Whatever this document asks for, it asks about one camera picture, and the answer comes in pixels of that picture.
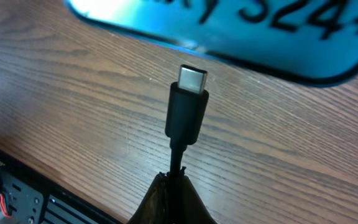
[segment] black connector housing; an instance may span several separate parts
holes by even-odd
[[[193,93],[171,84],[165,134],[171,144],[192,145],[197,141],[209,93]]]

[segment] wooden table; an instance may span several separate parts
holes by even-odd
[[[0,0],[0,148],[122,222],[170,159],[168,90],[209,72],[187,175],[219,223],[358,223],[358,77],[307,88]]]

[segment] red wire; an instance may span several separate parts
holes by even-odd
[[[11,218],[12,215],[8,214],[3,194],[0,194],[0,208],[5,217]]]

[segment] wooden desk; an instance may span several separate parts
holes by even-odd
[[[358,223],[358,77],[306,88],[0,0],[0,148],[125,222],[167,171],[169,84],[211,94],[187,174],[219,223]]]

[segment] cable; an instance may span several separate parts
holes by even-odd
[[[171,84],[165,134],[171,139],[171,163],[168,183],[169,223],[182,224],[183,203],[177,179],[181,172],[181,159],[187,146],[197,141],[203,122],[209,93],[204,90],[207,72],[182,65],[179,79]]]
[[[0,208],[2,213],[4,214],[5,217],[7,218],[11,218],[12,215],[10,215],[6,209],[6,203],[5,203],[5,198],[4,198],[4,194],[0,194]]]

